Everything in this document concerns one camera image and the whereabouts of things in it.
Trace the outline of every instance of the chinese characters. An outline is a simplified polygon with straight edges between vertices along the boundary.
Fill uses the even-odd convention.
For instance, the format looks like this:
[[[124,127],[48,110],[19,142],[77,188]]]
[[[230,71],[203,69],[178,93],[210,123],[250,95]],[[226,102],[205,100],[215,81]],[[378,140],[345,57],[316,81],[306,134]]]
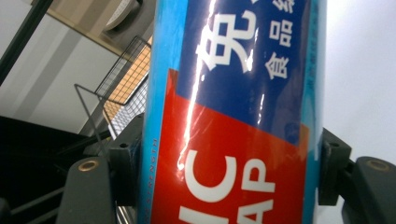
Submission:
[[[285,11],[289,14],[293,13],[294,0],[274,0],[273,5],[279,11]],[[292,39],[292,26],[293,22],[282,20],[282,21],[271,21],[269,38],[279,41],[279,45],[285,48],[291,47]],[[270,60],[265,63],[265,68],[271,79],[274,77],[288,77],[288,62],[289,58],[276,57],[276,52],[272,53]]]
[[[254,36],[256,27],[256,15],[246,10],[242,18],[247,20],[248,26],[246,30],[235,29],[236,17],[233,14],[218,14],[215,16],[213,23],[213,31],[206,25],[201,32],[201,42],[197,46],[195,53],[198,58],[203,60],[209,70],[216,67],[217,64],[229,65],[232,50],[238,55],[242,64],[243,72],[248,70],[246,61],[248,54],[244,47],[237,39],[251,39]],[[220,26],[225,24],[227,32],[225,35],[220,34]],[[209,44],[209,52],[206,51],[206,45]],[[223,47],[223,52],[218,51],[218,47]]]

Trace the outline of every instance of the metal rod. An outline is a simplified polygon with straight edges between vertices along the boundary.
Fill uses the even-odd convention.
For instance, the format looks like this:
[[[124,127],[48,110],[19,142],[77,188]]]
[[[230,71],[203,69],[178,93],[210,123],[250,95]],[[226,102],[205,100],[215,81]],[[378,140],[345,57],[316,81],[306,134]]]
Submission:
[[[24,47],[35,32],[35,28],[37,28],[38,24],[43,19],[52,1],[53,0],[37,0],[33,2],[32,8],[0,60],[0,86],[8,76],[14,63],[20,57]]]
[[[34,199],[34,200],[30,201],[29,203],[23,204],[17,208],[12,209],[11,215],[14,216],[14,215],[18,214],[19,212],[22,212],[30,207],[33,207],[39,203],[42,203],[42,202],[46,201],[47,199],[50,199],[50,198],[54,197],[55,195],[58,195],[62,192],[64,192],[64,188],[56,189],[55,191],[50,192],[46,195],[43,195],[37,199]]]
[[[106,139],[110,136],[111,136],[111,134],[110,134],[109,130],[99,133],[100,139]],[[96,143],[97,141],[98,141],[98,139],[96,136],[87,137],[81,141],[76,142],[73,145],[62,148],[61,150],[59,150],[57,152],[57,154],[58,155],[68,154],[68,153],[74,152],[82,147],[87,147],[89,145],[92,145],[92,144]]]
[[[47,221],[48,219],[55,217],[56,215],[58,215],[58,210],[59,208],[55,208],[53,210],[50,210],[48,213],[35,218],[34,220],[28,222],[27,224],[39,224],[39,223],[43,223],[44,221]]]
[[[92,120],[92,118],[91,118],[90,110],[89,110],[88,107],[84,104],[84,99],[82,98],[82,95],[81,95],[81,92],[79,91],[79,89],[82,89],[82,90],[84,90],[84,91],[87,91],[87,92],[89,92],[89,93],[92,93],[92,94],[94,94],[94,95],[96,95],[96,96],[97,96],[97,94],[96,94],[95,92],[93,92],[93,91],[88,90],[87,88],[85,88],[85,87],[83,87],[83,86],[78,85],[78,84],[75,84],[75,88],[76,88],[76,91],[77,91],[77,94],[78,94],[78,98],[79,98],[79,100],[81,101],[82,106],[84,107],[85,113],[88,115],[88,121],[90,122],[91,126],[93,127],[93,130],[94,130],[96,139],[98,140],[98,143],[99,143],[99,147],[100,147],[101,151],[104,153],[104,155],[106,156],[106,151],[105,151],[105,148],[104,148],[104,146],[103,146],[103,144],[102,144],[102,138],[100,137],[99,132],[98,132],[98,130],[96,129],[95,122],[94,122],[94,121]]]

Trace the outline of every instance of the printed lettering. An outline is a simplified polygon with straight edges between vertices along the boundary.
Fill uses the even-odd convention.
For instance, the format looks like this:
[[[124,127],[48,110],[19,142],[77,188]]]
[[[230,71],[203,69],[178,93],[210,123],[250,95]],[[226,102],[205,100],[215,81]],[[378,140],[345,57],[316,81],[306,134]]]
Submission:
[[[294,0],[274,0],[273,5],[277,7],[280,11],[293,13]]]
[[[245,10],[242,18],[248,22],[247,30],[235,29],[236,17],[233,14],[216,15],[213,23],[213,31],[210,30],[209,25],[206,25],[202,30],[201,42],[197,46],[195,53],[199,59],[204,61],[209,70],[215,68],[217,64],[230,65],[232,50],[238,55],[243,72],[245,73],[248,70],[248,54],[237,39],[247,40],[254,36],[256,15],[251,11]],[[220,34],[220,26],[222,24],[227,25],[226,35]],[[208,43],[210,44],[209,52],[206,51],[206,45]],[[224,48],[223,52],[218,52],[219,46]]]
[[[253,169],[259,170],[257,180],[251,180],[250,175]],[[244,167],[242,176],[242,189],[261,192],[275,192],[275,183],[265,182],[266,168],[265,163],[258,159],[249,160]]]
[[[201,224],[201,223],[227,224],[228,223],[228,218],[209,215],[183,206],[180,206],[180,210],[178,212],[178,219],[188,223],[197,223],[197,224]]]
[[[293,22],[283,20],[280,21],[271,21],[270,27],[270,38],[274,40],[279,40],[279,44],[284,47],[291,47],[291,27],[293,26]]]
[[[267,68],[268,74],[270,75],[271,79],[274,79],[274,77],[283,77],[287,78],[288,77],[288,65],[289,58],[277,58],[276,53],[273,52],[271,59],[265,64],[265,67]]]
[[[238,223],[243,224],[262,224],[263,213],[273,209],[274,200],[265,201],[262,203],[254,203],[238,208]],[[256,220],[248,218],[250,215],[256,215]]]
[[[236,159],[234,157],[225,157],[226,160],[226,173],[221,181],[215,187],[206,187],[201,185],[194,175],[194,160],[197,154],[196,150],[189,150],[185,164],[185,178],[187,187],[192,195],[197,199],[207,202],[215,203],[224,199],[233,188],[233,183],[236,177]]]

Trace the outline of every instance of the metal bolt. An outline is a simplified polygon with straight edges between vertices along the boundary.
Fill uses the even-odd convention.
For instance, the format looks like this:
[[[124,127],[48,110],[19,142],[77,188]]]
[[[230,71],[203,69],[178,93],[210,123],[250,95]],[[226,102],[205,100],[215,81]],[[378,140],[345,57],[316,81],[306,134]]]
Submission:
[[[87,172],[95,169],[98,165],[99,165],[98,161],[85,161],[78,167],[78,169],[81,172]]]
[[[377,171],[389,171],[389,166],[382,161],[369,160],[366,162],[366,164]]]

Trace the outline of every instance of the blue label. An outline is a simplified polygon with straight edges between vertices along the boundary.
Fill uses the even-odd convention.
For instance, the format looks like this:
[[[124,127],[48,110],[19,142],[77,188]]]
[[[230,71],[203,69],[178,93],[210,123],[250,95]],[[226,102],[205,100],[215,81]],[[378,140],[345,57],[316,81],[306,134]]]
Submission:
[[[307,1],[211,4],[189,2],[177,94],[297,144]]]
[[[180,62],[181,41],[184,33],[187,1],[158,1],[151,65],[148,79],[143,130],[142,164],[139,177],[137,223],[150,223],[152,197],[157,173],[158,145],[163,122],[163,101],[169,67],[177,68]],[[173,41],[164,38],[173,36]]]

